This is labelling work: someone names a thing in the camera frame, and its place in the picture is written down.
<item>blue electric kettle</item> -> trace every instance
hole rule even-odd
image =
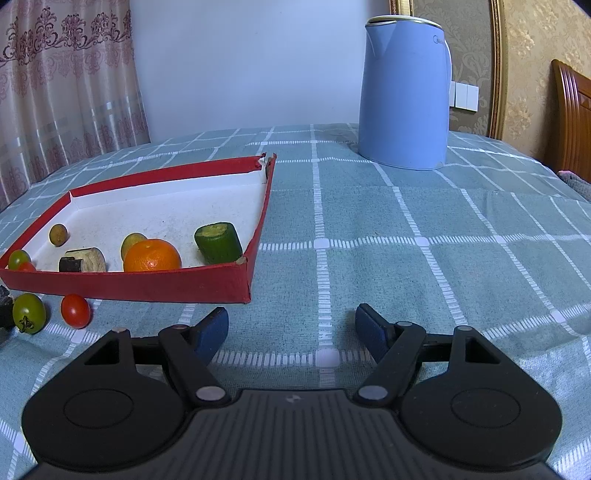
[[[365,29],[360,155],[392,167],[442,167],[452,81],[443,29],[405,15],[370,18]]]

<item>small green lime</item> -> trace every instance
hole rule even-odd
[[[125,260],[127,252],[132,246],[134,246],[137,242],[143,242],[144,240],[147,240],[147,238],[143,233],[130,233],[128,236],[126,236],[125,240],[123,240],[123,243],[121,244],[121,260]]]
[[[24,250],[15,250],[10,254],[10,257],[8,257],[8,268],[10,270],[18,270],[21,263],[25,262],[31,263],[31,257],[29,257],[29,254]]]
[[[47,320],[45,305],[33,293],[23,293],[12,305],[12,319],[21,333],[37,333]]]
[[[57,223],[49,230],[49,241],[56,247],[61,247],[68,240],[68,230],[65,225]]]

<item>blue gripper pad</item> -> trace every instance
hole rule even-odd
[[[359,340],[376,362],[388,352],[388,328],[393,328],[378,312],[366,303],[355,311],[355,330]]]
[[[212,361],[228,336],[228,325],[228,311],[217,308],[192,327],[197,336],[194,351],[205,365]]]

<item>patterned wallpaper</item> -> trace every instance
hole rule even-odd
[[[452,80],[478,85],[477,112],[450,109],[449,128],[486,135],[490,117],[492,31],[490,0],[414,0],[414,15],[443,28],[452,53]]]
[[[591,18],[573,0],[505,0],[509,85],[503,140],[539,160],[557,115],[550,62],[591,77]]]

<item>wall switch panel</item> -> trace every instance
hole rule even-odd
[[[467,98],[466,108],[473,112],[478,111],[478,87],[475,85],[466,85],[467,87]]]
[[[468,85],[456,82],[456,107],[467,109],[468,104]]]
[[[456,82],[449,85],[449,106],[456,106]]]

